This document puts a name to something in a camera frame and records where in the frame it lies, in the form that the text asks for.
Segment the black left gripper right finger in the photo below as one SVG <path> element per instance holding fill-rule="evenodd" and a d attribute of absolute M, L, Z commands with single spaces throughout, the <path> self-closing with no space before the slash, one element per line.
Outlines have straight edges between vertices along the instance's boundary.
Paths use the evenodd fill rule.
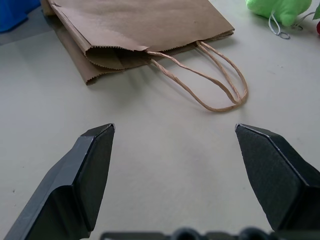
<path fill-rule="evenodd" d="M 275 231 L 320 229 L 320 172 L 281 135 L 237 124 L 247 177 Z"/>

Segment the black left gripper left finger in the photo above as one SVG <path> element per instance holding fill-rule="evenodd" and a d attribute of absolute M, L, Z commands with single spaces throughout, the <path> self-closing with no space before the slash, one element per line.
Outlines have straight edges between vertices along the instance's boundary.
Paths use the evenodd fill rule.
<path fill-rule="evenodd" d="M 104 196 L 115 126 L 89 129 L 46 173 L 6 240 L 81 240 L 94 230 Z"/>

